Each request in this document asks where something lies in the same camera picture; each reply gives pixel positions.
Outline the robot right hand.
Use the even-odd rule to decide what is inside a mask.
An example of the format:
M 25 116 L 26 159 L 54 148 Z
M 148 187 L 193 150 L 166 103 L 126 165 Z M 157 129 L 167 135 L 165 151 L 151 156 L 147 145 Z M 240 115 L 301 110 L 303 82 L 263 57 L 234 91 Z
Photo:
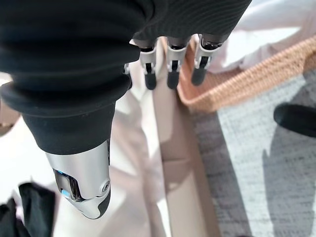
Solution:
M 156 86 L 156 44 L 167 37 L 167 86 L 177 87 L 190 37 L 200 36 L 192 82 L 250 5 L 248 0 L 3 0 L 0 95 L 46 152 L 59 191 L 100 218 L 111 197 L 110 138 L 116 101 L 140 61 Z

